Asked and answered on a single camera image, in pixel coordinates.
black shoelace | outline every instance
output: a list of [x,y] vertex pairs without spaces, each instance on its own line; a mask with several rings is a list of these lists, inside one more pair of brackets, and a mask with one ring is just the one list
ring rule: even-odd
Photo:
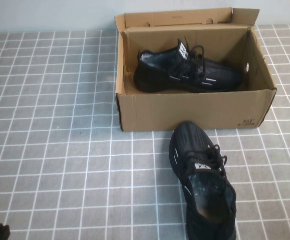
[[[208,159],[199,159],[195,157],[195,154],[206,154],[208,156]],[[213,145],[209,147],[205,151],[187,151],[184,155],[184,158],[190,158],[189,166],[194,166],[194,164],[205,164],[207,166],[211,166],[214,170],[218,170],[219,174],[223,177],[225,182],[227,181],[227,175],[225,171],[225,165],[227,163],[227,156],[222,156],[220,154],[220,148],[219,145]],[[220,192],[220,195],[223,195],[226,190],[227,184],[224,184],[224,188]]]
[[[171,70],[170,75],[178,75],[180,78],[190,78],[194,79],[195,82],[202,81],[203,77],[206,75],[206,66],[204,58],[204,47],[202,45],[196,45],[192,47],[189,51],[189,44],[186,40],[186,49],[188,52],[188,59],[184,59],[183,62],[174,66]],[[197,53],[196,48],[201,48],[202,54]],[[199,72],[199,68],[202,66],[203,71]]]

black sneaker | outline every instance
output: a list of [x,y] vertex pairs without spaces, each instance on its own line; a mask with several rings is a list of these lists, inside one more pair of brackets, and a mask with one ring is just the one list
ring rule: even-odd
[[[202,49],[202,54],[195,52]],[[138,53],[138,67],[134,74],[136,87],[143,92],[182,89],[194,93],[229,92],[243,81],[243,73],[204,58],[203,46],[189,52],[178,39],[178,46],[170,50]]]
[[235,240],[236,192],[226,177],[227,157],[207,134],[184,122],[169,145],[170,164],[184,191],[190,240]]

tile floor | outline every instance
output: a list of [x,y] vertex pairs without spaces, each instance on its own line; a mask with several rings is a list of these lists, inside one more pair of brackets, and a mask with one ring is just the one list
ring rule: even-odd
[[[238,240],[290,240],[290,25],[256,27],[277,83],[228,156]],[[121,132],[115,30],[0,34],[0,222],[11,240],[184,240],[171,132]]]

cardboard box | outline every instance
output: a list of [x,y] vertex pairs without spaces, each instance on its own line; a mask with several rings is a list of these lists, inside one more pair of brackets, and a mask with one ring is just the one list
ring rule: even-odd
[[[255,128],[264,120],[276,86],[254,26],[258,9],[218,8],[126,13],[115,17],[118,39],[116,100],[123,131],[173,130],[190,120],[203,129]],[[138,51],[160,52],[177,45],[203,45],[205,57],[245,72],[237,91],[188,93],[137,90],[133,73]]]

white wall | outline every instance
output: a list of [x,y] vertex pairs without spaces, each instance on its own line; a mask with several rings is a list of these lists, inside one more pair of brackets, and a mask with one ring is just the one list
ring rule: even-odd
[[115,28],[123,13],[259,8],[257,24],[290,23],[290,0],[0,0],[0,32]]

